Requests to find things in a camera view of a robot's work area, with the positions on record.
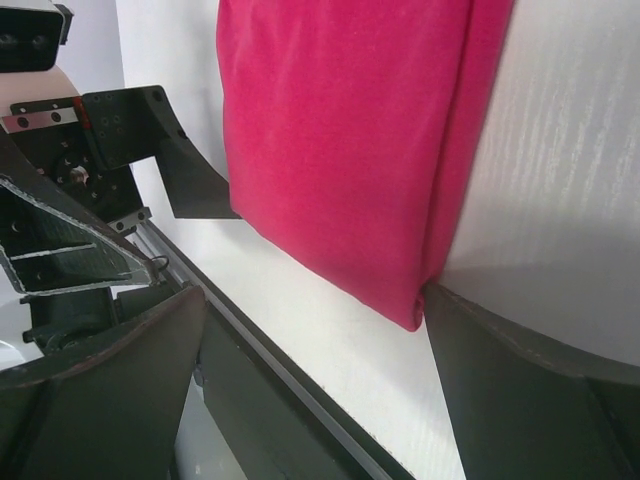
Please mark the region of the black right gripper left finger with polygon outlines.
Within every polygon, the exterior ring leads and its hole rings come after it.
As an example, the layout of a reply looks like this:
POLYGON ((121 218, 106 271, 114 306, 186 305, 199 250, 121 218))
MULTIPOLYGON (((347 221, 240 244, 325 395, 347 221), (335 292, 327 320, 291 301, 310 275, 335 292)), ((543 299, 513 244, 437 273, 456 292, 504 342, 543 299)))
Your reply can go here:
POLYGON ((2 478, 166 478, 206 313, 203 290, 189 287, 2 371, 2 478))

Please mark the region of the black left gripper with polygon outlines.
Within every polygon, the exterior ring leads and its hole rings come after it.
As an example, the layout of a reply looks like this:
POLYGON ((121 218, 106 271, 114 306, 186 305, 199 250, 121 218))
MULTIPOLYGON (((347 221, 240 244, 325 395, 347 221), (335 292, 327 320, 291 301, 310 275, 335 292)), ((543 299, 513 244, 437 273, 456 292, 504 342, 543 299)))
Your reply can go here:
POLYGON ((229 182, 173 125, 158 88, 15 103, 1 120, 1 267, 30 309, 22 338, 71 346, 165 298, 165 256, 129 239, 149 220, 131 164, 154 156, 177 219, 240 219, 229 182))

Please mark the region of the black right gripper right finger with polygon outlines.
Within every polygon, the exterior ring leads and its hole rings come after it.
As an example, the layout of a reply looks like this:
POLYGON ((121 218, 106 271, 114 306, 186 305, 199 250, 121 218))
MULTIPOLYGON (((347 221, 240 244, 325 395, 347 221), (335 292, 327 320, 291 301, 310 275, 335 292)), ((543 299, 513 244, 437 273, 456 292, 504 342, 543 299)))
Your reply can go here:
POLYGON ((425 323, 469 479, 636 479, 639 369, 436 284, 425 323))

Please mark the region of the pink t shirt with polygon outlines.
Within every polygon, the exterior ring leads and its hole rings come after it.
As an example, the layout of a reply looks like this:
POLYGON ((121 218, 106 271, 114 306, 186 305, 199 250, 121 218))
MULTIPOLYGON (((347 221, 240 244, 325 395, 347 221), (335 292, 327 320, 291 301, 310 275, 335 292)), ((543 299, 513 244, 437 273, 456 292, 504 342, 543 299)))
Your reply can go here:
POLYGON ((223 1, 233 209, 400 327, 452 245, 509 1, 223 1))

